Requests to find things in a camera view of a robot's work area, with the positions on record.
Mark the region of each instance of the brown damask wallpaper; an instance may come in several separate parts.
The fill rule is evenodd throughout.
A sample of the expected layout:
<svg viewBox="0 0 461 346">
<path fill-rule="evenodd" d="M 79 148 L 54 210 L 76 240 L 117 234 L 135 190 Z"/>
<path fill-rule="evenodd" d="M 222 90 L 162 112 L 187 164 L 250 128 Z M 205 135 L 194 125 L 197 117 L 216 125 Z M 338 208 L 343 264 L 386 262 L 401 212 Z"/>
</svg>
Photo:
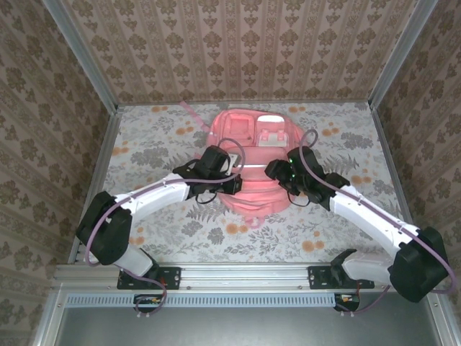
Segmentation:
<svg viewBox="0 0 461 346">
<path fill-rule="evenodd" d="M 40 0 L 0 1 L 0 345 L 27 345 L 108 114 Z"/>
<path fill-rule="evenodd" d="M 441 231 L 461 278 L 460 0 L 439 0 L 378 112 L 415 222 Z"/>
<path fill-rule="evenodd" d="M 417 0 L 64 0 L 121 104 L 367 99 Z"/>
</svg>

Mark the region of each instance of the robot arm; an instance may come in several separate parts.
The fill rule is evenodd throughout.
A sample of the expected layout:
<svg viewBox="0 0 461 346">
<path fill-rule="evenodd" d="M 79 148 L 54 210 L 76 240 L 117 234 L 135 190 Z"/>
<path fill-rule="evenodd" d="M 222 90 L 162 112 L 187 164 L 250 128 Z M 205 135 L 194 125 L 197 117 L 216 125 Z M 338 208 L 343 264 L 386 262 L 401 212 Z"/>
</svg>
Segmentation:
<svg viewBox="0 0 461 346">
<path fill-rule="evenodd" d="M 130 198 L 104 220 L 91 244 L 91 255 L 102 265 L 114 264 L 134 275 L 155 279 L 158 272 L 156 261 L 142 249 L 129 244 L 131 225 L 170 204 L 196 198 L 206 191 L 237 193 L 242 184 L 240 175 L 226 182 L 214 181 L 230 176 L 232 167 L 238 164 L 239 159 L 238 155 L 227 154 L 217 146 L 210 146 L 201 159 L 177 167 L 171 174 L 149 186 L 116 196 L 100 192 L 85 212 L 76 235 L 87 245 L 104 213 L 117 202 Z M 172 180 L 179 181 L 166 184 Z"/>
<path fill-rule="evenodd" d="M 341 175 L 325 174 L 308 147 L 303 147 L 303 156 L 315 175 L 346 194 L 338 193 L 314 179 L 300 159 L 299 148 L 288 153 L 288 161 L 270 162 L 266 174 L 272 179 L 278 179 L 280 186 L 288 193 L 299 195 L 304 192 L 310 202 L 320 204 L 326 210 L 351 221 L 376 240 L 388 253 L 388 255 L 363 254 L 355 249 L 346 250 L 331 262 L 331 276 L 336 281 L 341 283 L 343 280 L 353 279 L 386 283 L 392 285 L 409 301 L 418 302 L 447 277 L 448 273 L 442 264 L 401 231 L 405 227 L 447 261 L 442 237 L 437 230 L 432 227 L 421 230 L 407 224 L 370 202 Z M 402 228 L 397 229 L 371 211 L 367 205 L 401 225 Z"/>
<path fill-rule="evenodd" d="M 385 256 L 362 254 L 355 249 L 346 250 L 331 263 L 331 276 L 336 281 L 341 283 L 347 278 L 389 283 L 403 297 L 417 302 L 447 276 L 447 271 L 440 262 L 421 245 L 366 208 L 365 203 L 372 203 L 359 194 L 347 179 L 337 173 L 325 174 L 309 148 L 303 147 L 303 156 L 314 174 L 337 189 L 357 196 L 359 202 L 315 180 L 303 166 L 298 148 L 288 153 L 288 161 L 270 162 L 265 172 L 268 177 L 278 179 L 280 186 L 288 193 L 299 195 L 304 192 L 312 203 L 320 204 L 326 210 L 355 223 L 378 241 L 388 253 L 388 256 Z M 116 208 L 102 223 L 90 246 L 91 253 L 103 265 L 116 264 L 137 276 L 155 279 L 158 273 L 156 261 L 142 249 L 129 244 L 132 223 L 172 203 L 196 198 L 205 191 L 232 195 L 237 193 L 242 184 L 240 175 L 220 184 L 213 180 L 228 177 L 232 167 L 238 164 L 238 159 L 236 155 L 227 154 L 222 149 L 211 146 L 200 160 L 193 160 L 177 167 L 172 174 L 147 187 L 116 196 L 101 192 L 95 196 L 86 211 L 76 235 L 87 245 L 96 223 L 107 210 L 117 202 L 133 196 L 131 200 Z M 184 181 L 165 183 L 173 179 Z M 406 230 L 420 238 L 447 261 L 442 237 L 438 231 L 431 227 L 421 230 L 398 220 L 376 205 L 373 205 L 373 208 L 390 220 L 405 226 Z"/>
</svg>

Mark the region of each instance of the pink backpack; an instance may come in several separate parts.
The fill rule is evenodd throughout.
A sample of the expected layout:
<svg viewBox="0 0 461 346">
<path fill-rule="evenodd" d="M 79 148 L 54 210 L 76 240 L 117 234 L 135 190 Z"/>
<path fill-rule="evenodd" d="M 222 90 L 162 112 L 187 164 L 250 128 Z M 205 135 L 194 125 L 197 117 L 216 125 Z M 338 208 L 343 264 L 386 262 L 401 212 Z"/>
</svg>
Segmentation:
<svg viewBox="0 0 461 346">
<path fill-rule="evenodd" d="M 219 194 L 219 198 L 228 208 L 245 216 L 247 226 L 258 228 L 266 215 L 290 206 L 287 191 L 277 180 L 268 178 L 264 170 L 272 160 L 286 160 L 288 151 L 299 146 L 302 136 L 303 130 L 291 119 L 274 113 L 225 110 L 213 120 L 208 146 L 217 145 L 221 138 L 232 138 L 245 149 L 241 191 L 235 195 Z M 222 142 L 221 147 L 230 154 L 240 154 L 230 141 Z"/>
</svg>

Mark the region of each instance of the backpack strap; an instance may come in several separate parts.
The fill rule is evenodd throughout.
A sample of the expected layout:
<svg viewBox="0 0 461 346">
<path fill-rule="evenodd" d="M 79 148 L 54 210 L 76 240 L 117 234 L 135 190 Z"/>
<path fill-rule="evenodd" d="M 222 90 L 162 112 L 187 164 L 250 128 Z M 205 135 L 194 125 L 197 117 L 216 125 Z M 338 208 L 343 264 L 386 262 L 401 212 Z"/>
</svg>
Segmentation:
<svg viewBox="0 0 461 346">
<path fill-rule="evenodd" d="M 250 228 L 250 229 L 258 229 L 259 227 L 262 226 L 262 224 L 265 222 L 265 218 L 258 217 L 258 218 L 252 218 L 252 217 L 245 217 L 245 224 Z"/>
<path fill-rule="evenodd" d="M 181 101 L 179 105 L 183 107 L 187 112 L 189 112 L 189 114 L 192 116 L 192 119 L 195 120 L 195 122 L 200 126 L 202 131 L 210 132 L 210 126 L 205 124 L 202 118 L 192 109 L 192 107 L 190 107 L 185 101 Z"/>
</svg>

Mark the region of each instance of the gray panel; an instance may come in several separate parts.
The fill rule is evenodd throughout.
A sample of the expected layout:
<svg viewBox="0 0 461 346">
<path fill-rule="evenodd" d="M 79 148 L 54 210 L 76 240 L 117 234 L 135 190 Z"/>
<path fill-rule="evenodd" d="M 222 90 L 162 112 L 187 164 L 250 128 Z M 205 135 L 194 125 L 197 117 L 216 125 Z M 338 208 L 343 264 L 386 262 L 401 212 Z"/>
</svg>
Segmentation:
<svg viewBox="0 0 461 346">
<path fill-rule="evenodd" d="M 56 345 L 440 345 L 427 309 L 393 294 L 355 317 L 331 308 L 169 308 L 150 318 L 127 308 L 66 309 Z"/>
<path fill-rule="evenodd" d="M 135 306 L 134 293 L 71 293 L 66 308 L 119 308 Z M 334 293 L 168 293 L 166 308 L 279 308 L 333 307 Z M 151 307 L 139 304 L 140 307 Z"/>
</svg>

